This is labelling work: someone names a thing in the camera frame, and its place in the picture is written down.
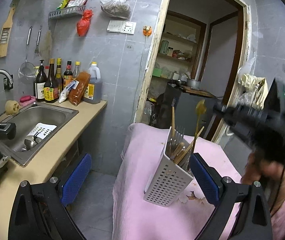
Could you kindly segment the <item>person's right hand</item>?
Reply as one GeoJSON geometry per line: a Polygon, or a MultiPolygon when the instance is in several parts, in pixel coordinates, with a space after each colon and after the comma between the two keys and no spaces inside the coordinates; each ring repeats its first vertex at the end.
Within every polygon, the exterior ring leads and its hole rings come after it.
{"type": "Polygon", "coordinates": [[[270,214],[273,215],[285,201],[285,167],[276,161],[260,159],[260,152],[252,152],[248,156],[241,183],[251,185],[261,177],[276,183],[276,187],[270,191],[271,200],[268,202],[270,214]]]}

